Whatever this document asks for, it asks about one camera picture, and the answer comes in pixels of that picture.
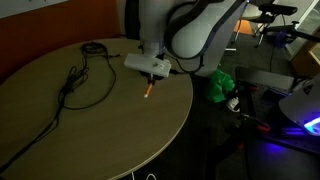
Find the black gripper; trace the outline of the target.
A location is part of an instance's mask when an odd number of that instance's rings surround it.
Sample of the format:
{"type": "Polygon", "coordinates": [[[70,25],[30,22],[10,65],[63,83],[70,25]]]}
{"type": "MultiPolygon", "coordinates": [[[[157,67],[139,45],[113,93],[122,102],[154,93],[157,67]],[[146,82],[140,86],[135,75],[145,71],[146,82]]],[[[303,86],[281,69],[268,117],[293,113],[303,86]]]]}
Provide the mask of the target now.
{"type": "Polygon", "coordinates": [[[140,75],[148,79],[148,84],[155,84],[155,81],[164,79],[162,76],[153,75],[147,72],[139,71],[140,75]]]}

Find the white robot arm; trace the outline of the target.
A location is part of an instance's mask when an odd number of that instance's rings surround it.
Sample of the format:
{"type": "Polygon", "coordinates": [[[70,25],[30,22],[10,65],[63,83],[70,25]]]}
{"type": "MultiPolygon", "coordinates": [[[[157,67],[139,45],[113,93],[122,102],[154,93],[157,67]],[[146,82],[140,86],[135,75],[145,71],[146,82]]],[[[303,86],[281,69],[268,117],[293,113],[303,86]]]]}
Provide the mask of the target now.
{"type": "Polygon", "coordinates": [[[170,55],[188,71],[209,77],[217,69],[245,0],[139,0],[142,53],[170,55]]]}

